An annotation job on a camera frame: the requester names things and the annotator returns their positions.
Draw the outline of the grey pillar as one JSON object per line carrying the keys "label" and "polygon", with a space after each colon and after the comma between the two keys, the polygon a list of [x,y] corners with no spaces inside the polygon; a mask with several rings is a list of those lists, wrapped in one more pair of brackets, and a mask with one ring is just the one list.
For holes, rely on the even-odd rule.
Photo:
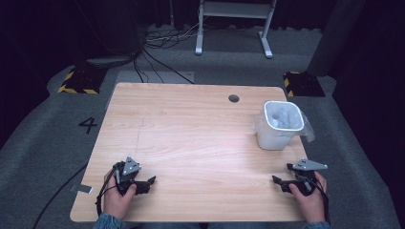
{"label": "grey pillar", "polygon": [[342,51],[366,0],[337,0],[317,48],[307,67],[312,76],[329,74]]}

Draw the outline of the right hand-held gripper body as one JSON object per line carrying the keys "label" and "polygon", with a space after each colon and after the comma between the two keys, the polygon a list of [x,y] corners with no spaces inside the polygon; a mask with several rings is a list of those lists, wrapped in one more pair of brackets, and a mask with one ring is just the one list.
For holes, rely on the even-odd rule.
{"label": "right hand-held gripper body", "polygon": [[328,166],[307,158],[302,158],[295,164],[288,163],[287,168],[294,173],[295,185],[305,197],[311,195],[317,186],[315,171],[326,170]]}

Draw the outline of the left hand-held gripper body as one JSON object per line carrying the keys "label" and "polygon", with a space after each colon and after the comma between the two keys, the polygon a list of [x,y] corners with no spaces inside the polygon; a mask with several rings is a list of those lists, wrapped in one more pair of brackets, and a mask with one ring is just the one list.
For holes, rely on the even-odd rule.
{"label": "left hand-held gripper body", "polygon": [[113,168],[116,170],[116,187],[120,192],[126,192],[131,185],[137,183],[135,177],[141,166],[131,157],[128,156],[124,161],[117,162]]}

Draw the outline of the person's right hand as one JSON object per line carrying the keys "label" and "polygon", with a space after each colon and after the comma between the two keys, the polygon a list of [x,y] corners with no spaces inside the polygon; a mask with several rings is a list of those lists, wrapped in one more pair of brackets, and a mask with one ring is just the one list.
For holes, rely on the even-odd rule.
{"label": "person's right hand", "polygon": [[298,208],[307,223],[326,220],[324,195],[327,193],[327,181],[318,172],[315,172],[315,177],[321,190],[314,190],[310,196],[304,196],[296,185],[289,185],[289,189],[294,195]]}

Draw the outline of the grey tape piece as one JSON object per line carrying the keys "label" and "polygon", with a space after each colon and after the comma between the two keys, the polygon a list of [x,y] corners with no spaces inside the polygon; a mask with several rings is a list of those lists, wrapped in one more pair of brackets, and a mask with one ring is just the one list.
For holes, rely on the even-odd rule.
{"label": "grey tape piece", "polygon": [[70,191],[77,193],[77,192],[81,192],[81,193],[85,193],[85,194],[91,194],[93,191],[93,188],[91,186],[88,185],[83,185],[83,184],[73,184],[70,187]]}

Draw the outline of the person's left hand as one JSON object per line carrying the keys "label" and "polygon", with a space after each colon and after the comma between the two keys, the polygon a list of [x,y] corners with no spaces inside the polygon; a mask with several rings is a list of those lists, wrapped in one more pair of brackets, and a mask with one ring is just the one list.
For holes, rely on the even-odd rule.
{"label": "person's left hand", "polygon": [[104,194],[103,212],[117,219],[124,219],[135,196],[137,185],[132,184],[126,194],[122,196],[116,187],[116,179],[106,174],[107,190]]}

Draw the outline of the white metal stand frame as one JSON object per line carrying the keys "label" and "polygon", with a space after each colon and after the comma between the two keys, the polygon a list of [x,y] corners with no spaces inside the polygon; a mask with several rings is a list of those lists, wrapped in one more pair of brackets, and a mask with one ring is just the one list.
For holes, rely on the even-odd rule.
{"label": "white metal stand frame", "polygon": [[258,32],[266,58],[273,57],[271,47],[267,40],[270,23],[278,0],[270,0],[268,4],[212,2],[200,0],[198,10],[198,33],[196,38],[195,55],[203,53],[203,20],[208,16],[234,17],[248,19],[265,19],[265,26]]}

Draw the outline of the black yellow striped base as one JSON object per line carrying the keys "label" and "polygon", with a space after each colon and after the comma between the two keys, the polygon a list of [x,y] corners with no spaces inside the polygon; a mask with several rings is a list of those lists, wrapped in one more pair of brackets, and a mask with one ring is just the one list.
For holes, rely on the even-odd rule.
{"label": "black yellow striped base", "polygon": [[286,72],[283,75],[283,80],[289,97],[325,96],[317,77],[307,72]]}
{"label": "black yellow striped base", "polygon": [[99,68],[87,70],[72,68],[58,91],[69,94],[99,94],[107,72],[107,69]]}

